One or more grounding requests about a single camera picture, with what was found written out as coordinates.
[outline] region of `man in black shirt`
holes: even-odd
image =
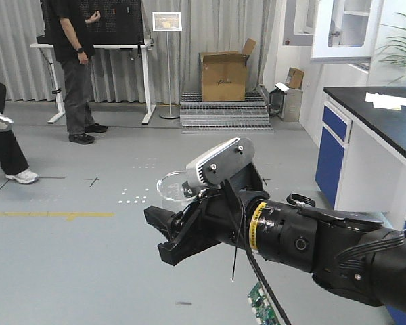
[[[47,0],[51,35],[56,60],[64,72],[65,112],[69,141],[91,144],[89,132],[102,133],[107,126],[95,123],[87,100],[89,98],[90,57],[95,54],[87,24],[99,21],[100,12],[84,19],[79,0]]]

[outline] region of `desk leg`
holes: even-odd
[[[148,49],[144,47],[141,49],[141,55],[143,58],[143,78],[144,78],[144,91],[146,96],[146,110],[147,113],[144,116],[141,124],[148,124],[152,113],[155,110],[155,104],[150,101],[150,85],[149,85],[149,68],[148,68]]]
[[[54,82],[54,91],[57,91],[59,89],[59,83],[57,80],[57,74],[55,73],[55,68],[54,68],[54,61],[53,61],[53,54],[52,54],[52,49],[48,50],[48,63],[49,66],[51,67],[51,73],[53,74],[53,82]],[[58,113],[51,117],[48,121],[48,124],[53,124],[56,122],[59,118],[65,115],[65,105],[63,102],[63,96],[62,92],[59,92],[55,95],[55,103],[57,105]]]

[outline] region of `glass cabinet door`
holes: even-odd
[[[382,0],[318,1],[311,61],[370,61],[381,6]]]

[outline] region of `black countertop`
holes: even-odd
[[[325,87],[323,91],[406,158],[406,106],[401,106],[401,110],[385,110],[365,102],[367,92],[406,97],[406,87]]]

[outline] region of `black shirt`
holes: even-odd
[[[78,54],[66,37],[60,18],[68,18],[75,29],[84,52],[88,57],[95,54],[93,43],[87,29],[85,18],[80,10],[79,0],[47,0],[47,11],[51,22],[51,36],[53,39],[55,58],[58,62],[78,58]]]

